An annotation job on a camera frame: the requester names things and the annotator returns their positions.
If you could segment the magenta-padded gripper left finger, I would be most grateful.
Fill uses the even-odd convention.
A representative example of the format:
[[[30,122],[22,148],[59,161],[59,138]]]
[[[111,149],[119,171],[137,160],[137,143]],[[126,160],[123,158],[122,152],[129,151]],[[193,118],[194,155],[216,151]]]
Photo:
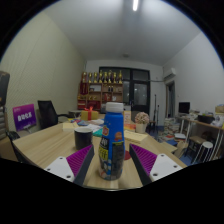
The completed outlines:
[[[82,186],[93,156],[94,146],[90,145],[68,157],[59,156],[45,170]]]

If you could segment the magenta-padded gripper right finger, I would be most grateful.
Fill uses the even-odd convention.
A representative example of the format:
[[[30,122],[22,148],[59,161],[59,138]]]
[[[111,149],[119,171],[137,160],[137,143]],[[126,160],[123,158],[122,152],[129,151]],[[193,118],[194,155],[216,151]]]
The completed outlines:
[[[181,167],[165,154],[156,155],[134,144],[129,145],[129,153],[143,186],[181,170]]]

